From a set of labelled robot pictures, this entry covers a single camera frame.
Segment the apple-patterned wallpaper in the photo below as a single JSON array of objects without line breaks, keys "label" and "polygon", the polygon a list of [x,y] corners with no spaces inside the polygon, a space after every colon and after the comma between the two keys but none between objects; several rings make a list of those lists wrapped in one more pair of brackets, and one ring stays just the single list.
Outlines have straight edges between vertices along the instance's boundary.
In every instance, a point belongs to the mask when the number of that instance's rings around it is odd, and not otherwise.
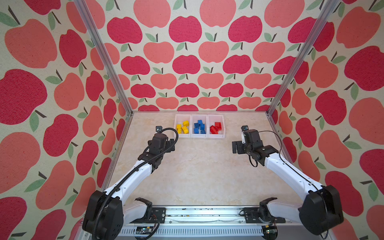
[{"label": "apple-patterned wallpaper", "polygon": [[384,239],[383,7],[340,1],[323,29],[335,34],[320,34],[308,76],[295,77],[276,108],[294,165],[340,193],[338,240]]},{"label": "apple-patterned wallpaper", "polygon": [[[106,21],[100,36],[134,111],[268,109],[323,6],[313,0],[97,2]],[[97,25],[96,7],[88,6]],[[318,51],[330,44],[333,25],[324,34]],[[103,69],[93,53],[94,66]],[[308,74],[303,63],[298,81]]]},{"label": "apple-patterned wallpaper", "polygon": [[68,0],[0,1],[0,240],[73,240],[114,156],[126,112],[79,26]]}]

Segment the bin of blue blocks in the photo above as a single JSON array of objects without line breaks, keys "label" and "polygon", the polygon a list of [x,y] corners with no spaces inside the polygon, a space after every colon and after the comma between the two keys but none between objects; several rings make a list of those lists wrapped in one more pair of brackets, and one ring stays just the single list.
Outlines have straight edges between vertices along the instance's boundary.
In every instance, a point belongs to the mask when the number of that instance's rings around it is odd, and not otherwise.
[{"label": "bin of blue blocks", "polygon": [[195,128],[193,129],[194,134],[205,134],[205,124],[202,120],[197,120],[197,123],[194,123]]}]

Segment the yellow block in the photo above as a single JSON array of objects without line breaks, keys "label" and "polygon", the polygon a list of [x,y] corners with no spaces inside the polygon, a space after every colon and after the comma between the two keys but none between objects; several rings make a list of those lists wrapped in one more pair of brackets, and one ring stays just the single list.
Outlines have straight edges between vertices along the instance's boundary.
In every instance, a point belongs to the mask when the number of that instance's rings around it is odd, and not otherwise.
[{"label": "yellow block", "polygon": [[185,134],[189,133],[189,131],[188,131],[188,128],[187,128],[187,127],[185,127],[185,126],[184,126],[184,127],[182,127],[182,129],[183,129],[183,131],[184,131],[184,133],[185,133]]}]

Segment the toy building block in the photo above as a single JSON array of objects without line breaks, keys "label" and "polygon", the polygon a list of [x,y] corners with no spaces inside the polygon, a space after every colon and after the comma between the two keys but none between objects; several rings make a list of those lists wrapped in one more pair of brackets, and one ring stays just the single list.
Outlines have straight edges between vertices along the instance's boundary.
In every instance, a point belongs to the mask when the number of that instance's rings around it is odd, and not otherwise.
[{"label": "toy building block", "polygon": [[213,125],[209,128],[209,130],[211,131],[212,134],[218,134],[217,128]]},{"label": "toy building block", "polygon": [[183,129],[183,132],[184,132],[185,134],[189,133],[189,131],[188,131],[188,128],[187,128],[187,127],[183,126],[183,127],[182,127],[182,129]]},{"label": "toy building block", "polygon": [[216,122],[215,127],[217,128],[217,130],[221,130],[221,122]]}]

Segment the green leaf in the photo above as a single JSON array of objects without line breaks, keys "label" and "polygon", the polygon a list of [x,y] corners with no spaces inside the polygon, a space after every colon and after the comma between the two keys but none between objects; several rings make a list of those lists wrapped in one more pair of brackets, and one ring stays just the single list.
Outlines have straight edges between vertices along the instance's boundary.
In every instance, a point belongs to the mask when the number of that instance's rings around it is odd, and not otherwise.
[{"label": "green leaf", "polygon": [[346,57],[344,57],[344,56],[338,56],[338,57],[334,58],[332,63],[337,64],[337,63],[340,63],[340,62],[344,61],[345,59],[346,59]]},{"label": "green leaf", "polygon": [[176,51],[180,51],[181,49],[183,49],[185,46],[185,43],[180,43],[177,48],[176,48]]},{"label": "green leaf", "polygon": [[115,6],[115,1],[114,0],[108,0],[107,4],[105,5],[105,10],[111,11],[114,6]]},{"label": "green leaf", "polygon": [[41,187],[45,182],[45,179],[39,179],[39,180],[36,180],[34,182],[32,182],[26,189],[24,192],[32,192],[33,190],[36,190],[38,189],[39,187]]},{"label": "green leaf", "polygon": [[239,10],[240,9],[245,9],[249,3],[251,2],[251,0],[244,0],[241,4],[240,4],[240,7],[238,8]]},{"label": "green leaf", "polygon": [[183,0],[177,0],[173,5],[173,10],[179,9],[183,5]]},{"label": "green leaf", "polygon": [[152,34],[146,33],[145,35],[151,42],[156,42],[156,38]]},{"label": "green leaf", "polygon": [[214,37],[212,36],[212,34],[210,34],[210,33],[205,33],[205,36],[207,37],[207,39],[208,39],[209,41],[211,41],[211,42],[214,41]]},{"label": "green leaf", "polygon": [[284,74],[277,75],[277,77],[273,78],[272,81],[274,81],[274,80],[279,80],[279,79],[282,78],[283,76],[284,76]]},{"label": "green leaf", "polygon": [[72,203],[76,199],[76,197],[77,197],[77,194],[73,194],[72,196],[70,196],[68,200],[65,202],[65,205]]},{"label": "green leaf", "polygon": [[379,190],[377,189],[376,184],[371,183],[368,186],[368,194],[371,197],[372,201],[376,201],[378,195],[379,195]]},{"label": "green leaf", "polygon": [[94,48],[95,45],[93,45],[93,43],[90,41],[90,40],[86,40],[85,43],[90,46],[91,48]]},{"label": "green leaf", "polygon": [[375,11],[378,11],[380,9],[382,9],[384,7],[384,0],[381,0],[379,1],[378,3],[376,3],[372,8],[371,8],[371,11],[375,12]]},{"label": "green leaf", "polygon": [[29,126],[31,126],[32,132],[36,131],[39,126],[39,116],[36,112],[33,112],[29,117]]},{"label": "green leaf", "polygon": [[236,50],[236,49],[238,49],[240,46],[241,46],[241,42],[240,42],[240,43],[236,43],[236,44],[231,48],[231,50]]},{"label": "green leaf", "polygon": [[309,5],[309,6],[307,7],[306,10],[312,10],[312,9],[314,9],[315,7],[317,7],[318,5],[320,5],[321,1],[322,1],[322,0],[316,0],[316,1],[314,1],[313,3],[311,3],[311,5]]},{"label": "green leaf", "polygon": [[18,26],[18,23],[12,17],[2,12],[0,12],[0,22],[7,26]]},{"label": "green leaf", "polygon": [[338,10],[338,15],[341,18],[343,17],[344,9],[345,9],[345,4],[343,2],[341,2],[340,6],[339,6],[339,10]]},{"label": "green leaf", "polygon": [[83,75],[83,72],[84,72],[83,65],[80,63],[80,64],[79,64],[79,73],[80,73],[80,77]]},{"label": "green leaf", "polygon": [[204,71],[205,71],[206,73],[211,73],[211,70],[210,70],[209,68],[207,68],[207,67],[203,67],[203,69],[204,69]]},{"label": "green leaf", "polygon": [[358,97],[358,94],[359,94],[359,87],[357,86],[357,84],[353,84],[351,87],[351,97],[353,98],[353,100],[356,100],[356,98]]},{"label": "green leaf", "polygon": [[78,117],[78,118],[86,118],[86,117],[87,117],[87,114],[84,113],[84,112],[82,112],[82,113],[79,113],[79,114],[77,115],[77,117]]},{"label": "green leaf", "polygon": [[316,96],[317,94],[315,93],[315,92],[309,92],[308,94],[307,94],[307,96],[308,97],[314,97],[314,96]]},{"label": "green leaf", "polygon": [[320,169],[326,169],[325,166],[321,162],[315,162],[315,164]]},{"label": "green leaf", "polygon": [[313,48],[312,49],[312,52],[311,52],[311,58],[312,58],[312,61],[314,61],[314,58],[316,57],[316,49]]},{"label": "green leaf", "polygon": [[123,45],[121,45],[120,52],[124,52],[127,49],[128,49],[128,43],[124,43]]},{"label": "green leaf", "polygon": [[320,125],[321,130],[324,128],[324,124],[325,124],[324,118],[321,117],[319,120],[319,125]]},{"label": "green leaf", "polygon": [[96,171],[96,166],[95,164],[92,164],[92,175],[95,175],[95,171]]},{"label": "green leaf", "polygon": [[158,68],[153,68],[153,70],[155,70],[155,72],[157,72],[158,74],[162,74],[162,73],[161,73],[161,70],[158,69]]},{"label": "green leaf", "polygon": [[272,36],[269,33],[264,33],[264,38],[267,42],[272,42]]},{"label": "green leaf", "polygon": [[68,147],[68,157],[71,159],[73,156],[73,145],[70,144]]},{"label": "green leaf", "polygon": [[300,45],[300,43],[296,43],[296,44],[290,46],[290,47],[288,48],[287,52],[295,50],[299,45]]},{"label": "green leaf", "polygon": [[45,80],[47,80],[48,82],[50,82],[52,84],[60,84],[61,83],[60,78],[58,78],[56,76],[49,76]]},{"label": "green leaf", "polygon": [[228,75],[228,77],[226,77],[226,79],[225,80],[228,80],[228,79],[231,79],[231,78],[233,78],[233,76],[234,76],[235,74],[234,73],[232,73],[232,74],[229,74]]},{"label": "green leaf", "polygon": [[55,17],[53,16],[53,13],[50,12],[48,14],[48,24],[49,24],[49,28],[51,30],[55,29],[55,26],[56,26],[56,20],[55,20]]},{"label": "green leaf", "polygon": [[361,149],[360,145],[355,143],[355,142],[346,141],[346,142],[344,142],[344,144],[345,144],[345,146],[347,146],[350,149]]}]

